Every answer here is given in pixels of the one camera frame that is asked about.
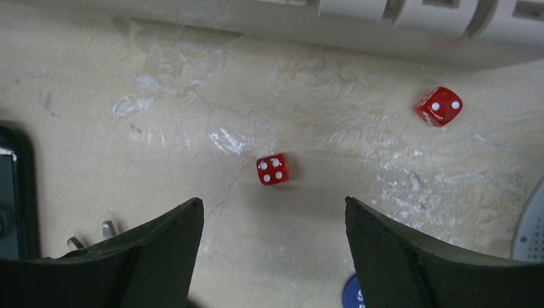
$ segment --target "beige surface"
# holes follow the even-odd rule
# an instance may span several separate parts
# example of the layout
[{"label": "beige surface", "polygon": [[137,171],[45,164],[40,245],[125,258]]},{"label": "beige surface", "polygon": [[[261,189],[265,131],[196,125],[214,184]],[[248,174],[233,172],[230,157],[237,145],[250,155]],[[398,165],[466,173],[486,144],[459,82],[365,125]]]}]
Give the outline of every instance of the beige surface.
[{"label": "beige surface", "polygon": [[[0,111],[36,147],[44,255],[199,196],[191,296],[209,307],[340,307],[348,195],[508,256],[544,170],[543,68],[458,70],[0,3]],[[411,110],[436,85],[464,99],[444,129]],[[296,178],[263,187],[255,158],[277,151]]]}]

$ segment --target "blue label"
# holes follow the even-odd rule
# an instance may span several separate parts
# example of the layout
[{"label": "blue label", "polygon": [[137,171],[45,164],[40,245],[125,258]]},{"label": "blue label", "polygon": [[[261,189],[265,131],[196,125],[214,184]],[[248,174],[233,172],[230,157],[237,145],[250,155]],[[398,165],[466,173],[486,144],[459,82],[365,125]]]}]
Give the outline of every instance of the blue label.
[{"label": "blue label", "polygon": [[342,294],[342,304],[344,308],[366,308],[362,300],[362,292],[357,275],[353,275],[346,282]]}]

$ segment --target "red die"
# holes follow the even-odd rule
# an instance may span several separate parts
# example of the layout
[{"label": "red die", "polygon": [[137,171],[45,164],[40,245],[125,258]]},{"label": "red die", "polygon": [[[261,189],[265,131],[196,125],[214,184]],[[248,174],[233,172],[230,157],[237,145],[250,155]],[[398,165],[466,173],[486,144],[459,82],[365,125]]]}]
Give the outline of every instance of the red die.
[{"label": "red die", "polygon": [[274,185],[289,179],[289,169],[283,153],[257,159],[257,173],[263,185]]},{"label": "red die", "polygon": [[431,126],[444,126],[463,109],[463,101],[450,89],[438,87],[427,94],[416,107],[416,113]]}]

